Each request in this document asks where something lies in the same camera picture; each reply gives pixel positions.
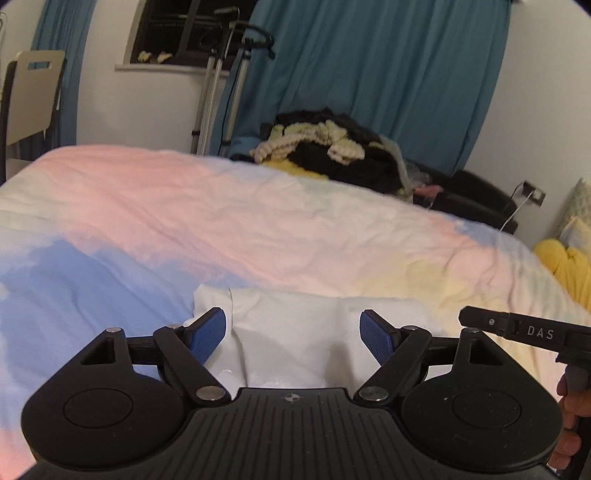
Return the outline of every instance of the black handheld controller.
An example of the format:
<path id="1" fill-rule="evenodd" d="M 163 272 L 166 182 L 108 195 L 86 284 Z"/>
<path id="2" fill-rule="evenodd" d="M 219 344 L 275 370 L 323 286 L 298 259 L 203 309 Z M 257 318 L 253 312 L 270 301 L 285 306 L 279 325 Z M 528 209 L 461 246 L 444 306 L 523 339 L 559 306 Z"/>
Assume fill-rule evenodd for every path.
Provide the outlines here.
<path id="1" fill-rule="evenodd" d="M 460 338 L 437 338 L 363 312 L 380 367 L 352 397 L 242 388 L 231 399 L 203 366 L 226 332 L 221 309 L 149 337 L 107 329 L 25 405 L 38 463 L 22 479 L 556 479 L 546 462 L 560 409 L 483 330 L 587 372 L 591 329 L 472 307 L 460 322 Z M 162 381 L 134 365 L 158 366 Z M 452 369 L 425 380 L 433 365 Z M 585 424 L 587 450 L 560 478 L 587 478 Z"/>

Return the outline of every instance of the window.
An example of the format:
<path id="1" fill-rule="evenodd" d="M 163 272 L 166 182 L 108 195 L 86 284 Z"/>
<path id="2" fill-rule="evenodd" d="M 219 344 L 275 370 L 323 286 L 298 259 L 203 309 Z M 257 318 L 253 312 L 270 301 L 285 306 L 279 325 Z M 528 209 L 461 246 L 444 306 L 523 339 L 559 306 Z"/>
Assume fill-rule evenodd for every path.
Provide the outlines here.
<path id="1" fill-rule="evenodd" d="M 212 21 L 213 11 L 223 7 L 238 7 L 240 20 L 248 20 L 256 0 L 193 0 L 198 3 L 197 16 L 187 50 L 190 56 L 179 56 L 183 28 L 191 0 L 147 0 L 139 22 L 131 54 L 131 63 L 168 63 L 205 67 L 212 47 L 217 45 L 222 29 Z M 234 35 L 223 68 L 229 70 L 238 53 L 241 38 Z M 142 52 L 151 54 L 141 56 Z"/>

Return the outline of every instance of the metal pole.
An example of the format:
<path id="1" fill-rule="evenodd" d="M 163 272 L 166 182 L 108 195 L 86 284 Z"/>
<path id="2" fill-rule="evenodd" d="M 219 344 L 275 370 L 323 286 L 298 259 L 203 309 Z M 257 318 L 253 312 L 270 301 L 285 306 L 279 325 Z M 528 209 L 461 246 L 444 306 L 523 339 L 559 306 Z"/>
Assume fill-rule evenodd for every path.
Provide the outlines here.
<path id="1" fill-rule="evenodd" d="M 217 60 L 217 65 L 216 65 L 216 73 L 213 76 L 213 84 L 212 84 L 212 88 L 211 88 L 211 94 L 209 96 L 209 104 L 207 106 L 207 116 L 205 117 L 205 125 L 202 129 L 202 135 L 201 135 L 201 142 L 199 145 L 199 148 L 197 149 L 197 154 L 198 155 L 206 155 L 207 154 L 207 149 L 209 147 L 209 140 L 210 140 L 210 136 L 211 136 L 211 124 L 212 124 L 212 119 L 213 119 L 213 107 L 215 105 L 215 101 L 216 101 L 216 92 L 217 92 L 217 85 L 219 84 L 220 81 L 220 75 L 222 74 L 222 66 L 223 66 L 223 59 L 218 59 Z"/>
<path id="2" fill-rule="evenodd" d="M 242 91 L 244 90 L 244 82 L 246 80 L 246 74 L 248 73 L 248 67 L 251 63 L 251 52 L 246 50 L 242 56 L 240 68 L 238 69 L 238 78 L 236 80 L 236 91 L 232 97 L 232 107 L 230 109 L 230 115 L 228 117 L 228 127 L 223 132 L 222 137 L 222 148 L 220 154 L 225 157 L 230 148 L 230 142 L 232 141 L 232 134 L 234 133 L 234 126 L 236 124 L 236 116 L 238 115 L 238 108 L 240 107 L 240 98 L 242 97 Z"/>
<path id="3" fill-rule="evenodd" d="M 207 60 L 207 70 L 205 72 L 205 79 L 203 80 L 203 87 L 201 88 L 201 95 L 199 96 L 199 106 L 197 107 L 197 117 L 195 119 L 195 129 L 191 132 L 193 140 L 191 142 L 191 153 L 197 153 L 197 146 L 199 145 L 199 136 L 201 135 L 201 123 L 203 120 L 203 112 L 205 110 L 205 103 L 209 93 L 209 84 L 212 80 L 213 65 L 215 64 L 215 56 L 210 56 Z"/>

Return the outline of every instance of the white wall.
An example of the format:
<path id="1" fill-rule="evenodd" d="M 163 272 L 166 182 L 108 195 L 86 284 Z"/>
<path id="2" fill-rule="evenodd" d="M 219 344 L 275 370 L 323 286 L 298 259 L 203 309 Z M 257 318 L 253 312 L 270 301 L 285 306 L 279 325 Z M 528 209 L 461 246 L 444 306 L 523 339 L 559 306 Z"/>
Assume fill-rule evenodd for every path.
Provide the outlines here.
<path id="1" fill-rule="evenodd" d="M 6 65 L 21 50 L 30 50 L 45 0 L 12 0 L 2 8 L 5 31 L 0 37 L 0 79 L 4 82 Z"/>
<path id="2" fill-rule="evenodd" d="M 591 179 L 591 17 L 572 0 L 515 4 L 498 84 L 466 168 L 509 194 L 547 193 L 518 212 L 532 246 L 556 225 L 577 180 Z"/>
<path id="3" fill-rule="evenodd" d="M 189 152 L 202 74 L 115 71 L 138 3 L 96 3 L 80 78 L 78 143 Z"/>

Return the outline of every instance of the teal curtain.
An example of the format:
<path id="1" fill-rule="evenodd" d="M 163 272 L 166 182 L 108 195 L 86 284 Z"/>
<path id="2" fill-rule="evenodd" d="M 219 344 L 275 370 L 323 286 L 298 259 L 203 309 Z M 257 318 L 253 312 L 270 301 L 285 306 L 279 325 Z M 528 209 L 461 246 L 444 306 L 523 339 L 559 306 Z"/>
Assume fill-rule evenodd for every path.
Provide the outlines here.
<path id="1" fill-rule="evenodd" d="M 495 89 L 510 9 L 509 0 L 259 0 L 251 23 L 275 35 L 277 58 L 254 52 L 230 154 L 248 153 L 279 112 L 329 107 L 396 140 L 407 158 L 445 173 L 463 167 Z"/>
<path id="2" fill-rule="evenodd" d="M 78 88 L 86 36 L 96 0 L 46 0 L 33 38 L 32 50 L 64 50 L 66 68 L 61 81 L 58 145 L 76 145 Z"/>

